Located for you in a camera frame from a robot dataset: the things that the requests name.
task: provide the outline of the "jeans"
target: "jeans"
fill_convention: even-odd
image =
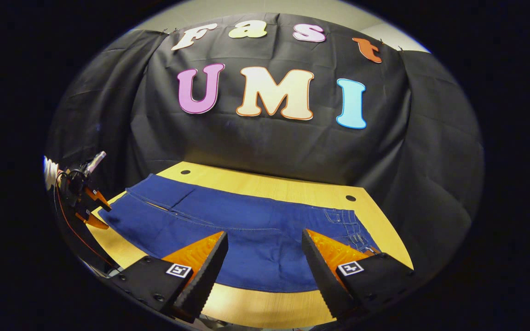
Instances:
[[[241,289],[318,289],[301,250],[304,228],[359,251],[379,250],[353,210],[228,193],[154,174],[127,188],[111,207],[99,212],[103,220],[156,258],[226,231],[229,250],[216,283]]]

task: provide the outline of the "pink letter u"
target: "pink letter u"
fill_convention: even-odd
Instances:
[[[193,78],[196,76],[197,70],[189,69],[181,71],[177,75],[177,79],[179,80],[179,105],[181,109],[190,114],[202,114],[212,109],[218,98],[219,74],[224,68],[225,65],[223,63],[210,64],[204,68],[204,73],[206,73],[208,79],[206,83],[206,96],[201,101],[193,100],[191,96]]]

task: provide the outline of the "white wall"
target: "white wall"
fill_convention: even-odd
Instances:
[[[396,51],[421,51],[430,53],[423,45],[419,44],[412,37],[408,36],[399,29],[389,25],[388,23],[380,23],[372,27],[368,27],[360,31],[377,40],[382,40],[384,44],[392,47]]]

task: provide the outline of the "wooden table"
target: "wooden table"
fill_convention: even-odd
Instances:
[[[318,207],[355,210],[355,214],[382,251],[413,268],[410,256],[396,230],[368,193],[360,187],[339,186],[249,174],[206,165],[181,162],[156,174],[171,180],[230,193],[303,203]],[[120,193],[109,203],[121,197]],[[347,200],[351,195],[356,201]],[[99,209],[94,214],[102,219]],[[88,226],[101,247],[123,268],[146,254],[112,228]],[[320,291],[269,293],[214,284],[202,314],[229,323],[265,328],[306,327],[332,322]]]

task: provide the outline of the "red cable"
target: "red cable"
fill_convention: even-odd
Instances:
[[[67,216],[65,216],[65,211],[63,211],[63,204],[61,203],[61,193],[58,190],[57,190],[57,197],[58,197],[58,203],[61,206],[61,212],[63,213],[63,217],[65,218],[65,221],[67,222],[67,225],[69,226],[69,229],[71,229],[71,231],[73,231],[73,233],[77,236],[77,238],[79,238],[93,253],[95,253],[95,255],[99,256],[103,261],[109,264],[109,266],[113,267],[113,265],[110,262],[108,262],[108,260],[103,258],[103,256],[99,255],[93,248],[87,245],[87,243],[77,234],[77,232],[73,230],[71,224],[69,224],[69,221],[67,220]]]

